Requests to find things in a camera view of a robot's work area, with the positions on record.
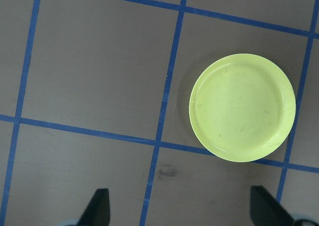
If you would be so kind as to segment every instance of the yellow plate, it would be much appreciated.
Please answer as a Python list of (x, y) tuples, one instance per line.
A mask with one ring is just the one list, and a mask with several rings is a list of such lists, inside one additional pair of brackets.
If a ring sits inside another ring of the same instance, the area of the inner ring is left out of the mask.
[(294, 122), (294, 90), (273, 62), (234, 54), (211, 64), (191, 92), (189, 117), (199, 141), (229, 161), (260, 159), (276, 150)]

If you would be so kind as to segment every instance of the plate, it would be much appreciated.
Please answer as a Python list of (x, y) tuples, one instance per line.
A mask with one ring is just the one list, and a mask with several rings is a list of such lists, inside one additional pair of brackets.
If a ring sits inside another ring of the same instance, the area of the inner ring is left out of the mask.
[(234, 54), (211, 64), (197, 79), (189, 101), (195, 135), (214, 155), (248, 162), (276, 150), (296, 113), (294, 90), (273, 62)]

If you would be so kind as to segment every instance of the dark stain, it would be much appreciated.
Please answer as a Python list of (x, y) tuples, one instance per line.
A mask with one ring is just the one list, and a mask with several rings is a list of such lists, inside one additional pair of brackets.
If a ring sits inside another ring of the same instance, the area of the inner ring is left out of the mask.
[(50, 131), (45, 130), (44, 132), (49, 134), (49, 135), (55, 136), (55, 134), (51, 133)]
[(176, 177), (179, 174), (178, 170), (172, 168), (170, 165), (165, 164), (159, 169), (159, 179), (167, 177)]

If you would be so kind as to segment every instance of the gray floor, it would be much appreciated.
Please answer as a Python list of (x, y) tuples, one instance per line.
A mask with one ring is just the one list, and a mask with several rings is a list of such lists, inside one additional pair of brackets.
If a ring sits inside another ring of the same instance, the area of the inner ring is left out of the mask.
[[(79, 218), (97, 188), (112, 226), (250, 226), (251, 185), (319, 221), (319, 0), (185, 1), (0, 0), (0, 226)], [(234, 53), (297, 97), (294, 138), (257, 162), (209, 154), (188, 118)]]

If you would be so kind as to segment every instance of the plastic plate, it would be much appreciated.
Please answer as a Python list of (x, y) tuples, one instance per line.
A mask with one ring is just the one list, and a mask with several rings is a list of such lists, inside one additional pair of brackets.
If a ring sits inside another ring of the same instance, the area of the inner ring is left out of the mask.
[(234, 54), (211, 64), (191, 92), (189, 117), (199, 141), (214, 155), (247, 162), (265, 157), (294, 122), (294, 90), (273, 62)]

